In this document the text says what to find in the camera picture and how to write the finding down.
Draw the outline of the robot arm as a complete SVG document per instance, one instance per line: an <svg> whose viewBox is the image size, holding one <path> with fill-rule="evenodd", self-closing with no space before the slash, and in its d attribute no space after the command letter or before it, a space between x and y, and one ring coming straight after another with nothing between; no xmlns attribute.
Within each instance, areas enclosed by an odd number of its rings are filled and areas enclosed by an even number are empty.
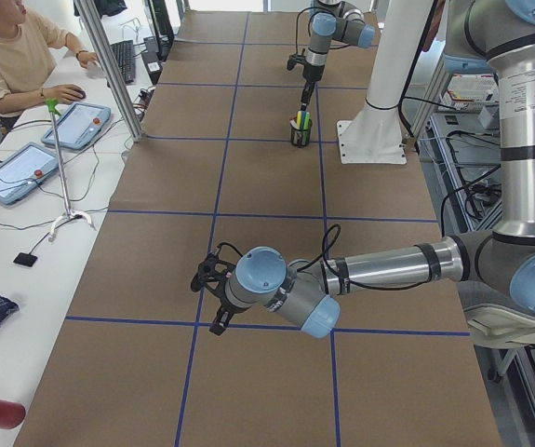
<svg viewBox="0 0 535 447"><path fill-rule="evenodd" d="M403 155L395 119L400 84L411 73L408 54L421 50L437 1L390 1L364 109L345 121L340 137L357 162L392 164ZM313 1L317 12L308 50L290 56L304 66L301 110L324 71L331 41L367 47L374 31L357 23L342 1ZM358 288L399 291L449 278L475 280L535 312L535 1L448 1L444 49L450 73L498 77L502 218L491 231L446 236L401 250L327 260L322 245L312 261L287 263L269 247L256 247L236 264L220 260L222 242L198 266L192 291L207 288L221 302L210 331L220 335L234 314L259 303L321 338L334 328L340 305L332 295Z"/></svg>
<svg viewBox="0 0 535 447"><path fill-rule="evenodd" d="M333 41L346 46L370 47L375 28L365 21L363 12L346 1L312 1L303 11L309 12L308 48L288 57L287 69L303 67L305 84L301 94L300 110L306 112L316 84L322 79L327 56Z"/></svg>

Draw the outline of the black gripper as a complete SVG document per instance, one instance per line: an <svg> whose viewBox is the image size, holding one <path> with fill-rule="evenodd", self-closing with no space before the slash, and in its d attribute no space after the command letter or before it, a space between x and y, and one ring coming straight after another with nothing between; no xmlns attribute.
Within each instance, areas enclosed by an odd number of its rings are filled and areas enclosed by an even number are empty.
<svg viewBox="0 0 535 447"><path fill-rule="evenodd" d="M304 65L302 75L306 83L301 93L301 106L300 106L301 111L307 110L308 105L310 104L311 99L314 94L315 83L317 83L318 81L322 79L323 73L324 73L323 65L312 65L312 64Z"/></svg>
<svg viewBox="0 0 535 447"><path fill-rule="evenodd" d="M237 307L228 300L221 300L215 319L212 321L209 331L215 335L222 335L223 329L227 329L230 320L237 313Z"/></svg>

